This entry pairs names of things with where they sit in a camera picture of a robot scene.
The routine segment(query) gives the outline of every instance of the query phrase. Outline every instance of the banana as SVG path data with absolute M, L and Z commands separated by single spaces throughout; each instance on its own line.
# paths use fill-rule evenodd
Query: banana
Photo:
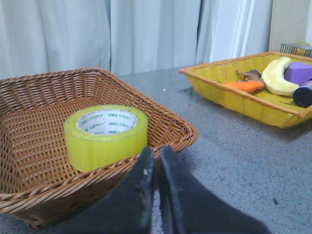
M 272 94 L 292 96 L 294 91 L 299 88 L 298 84 L 284 79 L 284 70 L 288 68 L 291 62 L 290 57 L 284 56 L 271 61 L 264 69 L 262 80 Z

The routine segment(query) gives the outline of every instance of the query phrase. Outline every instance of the tape core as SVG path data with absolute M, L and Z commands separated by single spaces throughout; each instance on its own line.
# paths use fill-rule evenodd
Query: tape core
M 114 135 L 126 132 L 137 124 L 137 117 L 123 110 L 97 110 L 87 113 L 77 121 L 77 128 L 88 134 Z

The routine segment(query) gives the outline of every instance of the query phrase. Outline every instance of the wire basket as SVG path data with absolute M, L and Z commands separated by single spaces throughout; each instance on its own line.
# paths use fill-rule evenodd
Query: wire basket
M 307 44 L 305 42 L 302 42 L 302 43 L 282 43 L 279 52 L 312 57 L 312 47 L 309 46 L 309 44 Z
M 287 128 L 312 118 L 312 106 L 299 107 L 292 97 L 274 95 L 266 89 L 248 94 L 224 84 L 242 79 L 237 71 L 256 69 L 262 73 L 272 60 L 282 56 L 288 56 L 292 61 L 312 64 L 312 58 L 265 52 L 200 64 L 180 69 L 180 72 L 186 75 L 194 89 L 204 98 L 265 124 Z
M 148 146 L 176 152 L 197 140 L 188 121 L 97 68 L 0 80 L 0 214 L 42 229 L 108 194 L 138 155 L 81 173 L 67 159 L 63 123 L 75 111 L 120 104 L 149 120 Z

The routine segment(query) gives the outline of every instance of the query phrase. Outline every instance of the purple foam block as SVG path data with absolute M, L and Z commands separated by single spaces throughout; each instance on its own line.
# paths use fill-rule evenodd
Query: purple foam block
M 312 79 L 312 66 L 304 62 L 292 62 L 284 73 L 284 79 L 301 86 Z

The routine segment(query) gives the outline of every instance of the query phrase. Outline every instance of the speckled surface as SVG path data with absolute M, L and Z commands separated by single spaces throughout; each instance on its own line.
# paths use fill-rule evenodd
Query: speckled surface
M 198 129 L 197 142 L 179 156 L 206 188 L 274 234 L 312 233 L 312 121 L 288 130 L 262 124 L 203 99 L 178 69 L 121 78 Z M 0 215 L 0 234 L 52 234 L 58 227 L 32 231 Z M 152 234 L 161 233 L 156 191 Z

